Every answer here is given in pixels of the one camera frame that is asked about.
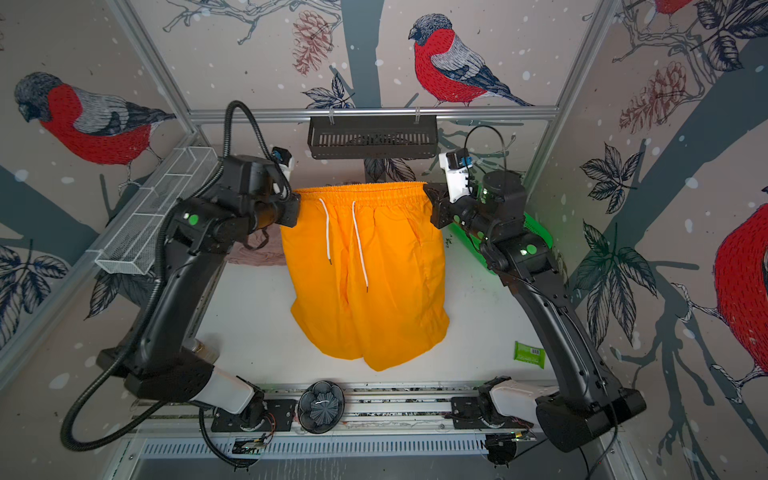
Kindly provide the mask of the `pink shorts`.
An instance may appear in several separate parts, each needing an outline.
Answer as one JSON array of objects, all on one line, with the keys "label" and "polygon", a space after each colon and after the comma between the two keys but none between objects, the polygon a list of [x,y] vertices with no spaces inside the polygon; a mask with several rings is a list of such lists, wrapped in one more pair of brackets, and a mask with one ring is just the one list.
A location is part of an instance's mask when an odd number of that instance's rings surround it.
[{"label": "pink shorts", "polygon": [[236,243],[226,259],[227,263],[246,266],[285,266],[279,225],[270,225],[266,229],[254,231],[249,235],[246,245]]}]

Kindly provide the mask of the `orange shorts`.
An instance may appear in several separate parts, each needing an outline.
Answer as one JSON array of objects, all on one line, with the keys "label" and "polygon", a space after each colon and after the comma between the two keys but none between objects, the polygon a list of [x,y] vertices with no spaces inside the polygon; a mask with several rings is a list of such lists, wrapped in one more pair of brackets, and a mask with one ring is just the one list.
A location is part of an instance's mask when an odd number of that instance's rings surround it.
[{"label": "orange shorts", "polygon": [[281,230],[296,292],[291,313],[323,354],[384,371],[444,340],[444,242],[424,187],[300,190],[298,221]]}]

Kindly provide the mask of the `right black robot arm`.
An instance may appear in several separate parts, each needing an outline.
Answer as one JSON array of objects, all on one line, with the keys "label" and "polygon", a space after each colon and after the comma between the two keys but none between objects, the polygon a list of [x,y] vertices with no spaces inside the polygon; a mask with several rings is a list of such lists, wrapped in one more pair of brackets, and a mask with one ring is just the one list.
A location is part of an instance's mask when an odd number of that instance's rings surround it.
[{"label": "right black robot arm", "polygon": [[457,224],[479,241],[478,250],[527,314],[553,367],[558,392],[536,401],[544,434],[570,452],[617,432],[647,408],[642,394],[625,387],[598,356],[578,319],[546,241],[525,225],[526,191],[518,174],[490,173],[477,194],[466,180],[427,183],[431,222]]}]

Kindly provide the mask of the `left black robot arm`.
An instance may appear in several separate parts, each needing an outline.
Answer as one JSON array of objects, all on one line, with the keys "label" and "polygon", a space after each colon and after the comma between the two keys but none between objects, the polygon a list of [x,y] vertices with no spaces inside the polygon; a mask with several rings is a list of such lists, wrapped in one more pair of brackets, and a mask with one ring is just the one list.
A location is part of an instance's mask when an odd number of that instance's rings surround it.
[{"label": "left black robot arm", "polygon": [[[247,429],[268,418],[260,388],[215,367],[185,343],[196,330],[199,303],[232,247],[273,224],[295,226],[300,197],[288,181],[291,161],[291,154],[278,147],[263,158],[222,157],[214,177],[171,208],[158,228],[149,300],[121,343],[100,352],[102,373],[64,417],[60,440],[66,449],[106,446],[168,403],[223,410]],[[111,377],[123,379],[130,393],[152,406],[113,434],[76,439],[77,416]]]}]

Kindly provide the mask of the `green plastic basket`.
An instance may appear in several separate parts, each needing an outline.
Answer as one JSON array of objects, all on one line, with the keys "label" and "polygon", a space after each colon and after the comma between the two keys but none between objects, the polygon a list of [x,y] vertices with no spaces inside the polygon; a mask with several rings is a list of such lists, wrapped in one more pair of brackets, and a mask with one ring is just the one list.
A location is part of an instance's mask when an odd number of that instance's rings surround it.
[{"label": "green plastic basket", "polygon": [[[548,249],[553,248],[553,237],[549,231],[544,228],[536,219],[531,217],[527,212],[524,213],[524,225],[523,229],[527,233],[538,236],[547,246]],[[480,244],[482,242],[481,237],[475,235],[467,235],[466,232],[457,223],[452,223],[447,227],[447,232],[444,234],[445,247],[448,248],[454,243],[463,245],[470,253],[470,255],[484,268],[488,269],[487,262],[480,252]]]}]

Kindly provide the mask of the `green snack packet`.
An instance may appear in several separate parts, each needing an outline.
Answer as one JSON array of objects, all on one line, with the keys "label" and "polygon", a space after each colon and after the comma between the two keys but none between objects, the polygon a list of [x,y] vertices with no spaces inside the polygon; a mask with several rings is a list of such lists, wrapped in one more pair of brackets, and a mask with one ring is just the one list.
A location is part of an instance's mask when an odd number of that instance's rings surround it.
[{"label": "green snack packet", "polygon": [[543,349],[519,341],[515,342],[513,358],[519,362],[536,365],[541,369],[546,365],[546,352]]}]

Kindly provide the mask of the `clear jar with contents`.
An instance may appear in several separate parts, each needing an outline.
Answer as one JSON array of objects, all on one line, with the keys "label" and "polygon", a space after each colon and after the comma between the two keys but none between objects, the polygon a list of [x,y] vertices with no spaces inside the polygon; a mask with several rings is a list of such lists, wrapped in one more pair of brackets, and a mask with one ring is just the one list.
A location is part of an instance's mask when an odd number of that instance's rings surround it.
[{"label": "clear jar with contents", "polygon": [[219,353],[214,347],[206,345],[196,338],[185,339],[183,341],[183,347],[194,353],[198,358],[210,364],[215,364],[219,358]]}]

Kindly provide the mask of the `black round fan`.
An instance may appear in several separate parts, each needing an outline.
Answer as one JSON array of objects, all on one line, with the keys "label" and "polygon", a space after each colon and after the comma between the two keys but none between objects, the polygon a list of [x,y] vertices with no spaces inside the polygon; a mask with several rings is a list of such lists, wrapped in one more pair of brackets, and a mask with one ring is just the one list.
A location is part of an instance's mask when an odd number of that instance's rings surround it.
[{"label": "black round fan", "polygon": [[299,399],[299,423],[311,434],[325,434],[341,421],[345,405],[344,393],[339,385],[326,380],[317,381]]}]

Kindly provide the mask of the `horizontal aluminium frame bar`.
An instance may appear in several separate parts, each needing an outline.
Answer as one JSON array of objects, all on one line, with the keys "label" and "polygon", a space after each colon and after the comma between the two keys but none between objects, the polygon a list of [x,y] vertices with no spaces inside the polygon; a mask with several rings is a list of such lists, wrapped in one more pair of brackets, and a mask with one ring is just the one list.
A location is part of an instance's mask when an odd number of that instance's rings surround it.
[{"label": "horizontal aluminium frame bar", "polygon": [[329,120],[341,117],[406,116],[412,120],[434,116],[448,120],[554,120],[560,113],[556,106],[486,106],[486,107],[410,107],[410,108],[357,108],[357,109],[252,109],[259,123],[304,123],[311,118]]}]

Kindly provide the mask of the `white mesh wall shelf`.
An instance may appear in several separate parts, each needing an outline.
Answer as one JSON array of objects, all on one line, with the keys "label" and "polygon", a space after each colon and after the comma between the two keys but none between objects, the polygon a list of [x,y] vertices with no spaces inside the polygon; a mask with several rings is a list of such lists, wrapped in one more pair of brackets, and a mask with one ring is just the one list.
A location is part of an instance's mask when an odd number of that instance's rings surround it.
[{"label": "white mesh wall shelf", "polygon": [[211,175],[213,148],[176,148],[162,162],[159,179],[139,189],[139,203],[95,263],[108,274],[145,275],[154,265],[157,233],[177,200],[189,197]]}]

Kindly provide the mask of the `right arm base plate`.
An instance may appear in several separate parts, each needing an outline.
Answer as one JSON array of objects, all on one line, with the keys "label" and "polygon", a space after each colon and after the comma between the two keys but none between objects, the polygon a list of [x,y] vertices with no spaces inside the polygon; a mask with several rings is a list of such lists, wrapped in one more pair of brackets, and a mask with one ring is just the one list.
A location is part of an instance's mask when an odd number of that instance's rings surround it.
[{"label": "right arm base plate", "polygon": [[534,424],[513,416],[503,416],[493,405],[483,406],[478,397],[452,397],[450,411],[445,415],[456,430],[522,429],[531,430]]}]

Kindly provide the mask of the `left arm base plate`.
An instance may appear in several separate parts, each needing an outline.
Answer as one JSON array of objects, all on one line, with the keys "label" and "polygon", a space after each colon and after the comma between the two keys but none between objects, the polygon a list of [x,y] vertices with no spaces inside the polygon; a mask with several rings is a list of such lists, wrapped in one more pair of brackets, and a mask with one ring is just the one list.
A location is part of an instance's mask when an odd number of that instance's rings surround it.
[{"label": "left arm base plate", "polygon": [[211,431],[214,433],[288,432],[292,428],[297,401],[267,399],[247,407],[240,414],[216,409]]}]

